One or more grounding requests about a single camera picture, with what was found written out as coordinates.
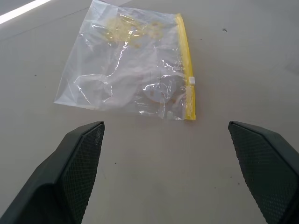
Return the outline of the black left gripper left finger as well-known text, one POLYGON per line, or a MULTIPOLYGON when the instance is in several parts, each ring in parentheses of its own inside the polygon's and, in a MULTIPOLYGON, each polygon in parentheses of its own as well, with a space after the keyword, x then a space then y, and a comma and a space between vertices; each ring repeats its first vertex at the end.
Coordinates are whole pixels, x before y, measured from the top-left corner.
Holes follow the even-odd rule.
POLYGON ((0 224, 81 224, 99 165, 104 122, 67 133, 26 181, 0 224))

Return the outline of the clear yellow-zip plastic bag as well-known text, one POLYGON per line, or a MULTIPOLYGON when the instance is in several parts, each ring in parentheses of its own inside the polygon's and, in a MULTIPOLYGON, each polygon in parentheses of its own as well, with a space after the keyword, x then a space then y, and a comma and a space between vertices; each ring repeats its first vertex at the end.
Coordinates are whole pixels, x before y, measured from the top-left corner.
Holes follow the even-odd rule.
POLYGON ((195 120, 195 78, 181 14, 92 0, 55 103, 195 120))

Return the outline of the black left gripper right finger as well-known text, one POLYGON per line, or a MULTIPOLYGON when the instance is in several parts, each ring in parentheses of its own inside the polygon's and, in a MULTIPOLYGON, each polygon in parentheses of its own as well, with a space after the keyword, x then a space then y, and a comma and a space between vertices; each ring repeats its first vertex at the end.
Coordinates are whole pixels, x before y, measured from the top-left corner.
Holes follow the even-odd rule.
POLYGON ((267 224, 299 224, 299 152, 280 134, 228 125, 243 178, 267 224))

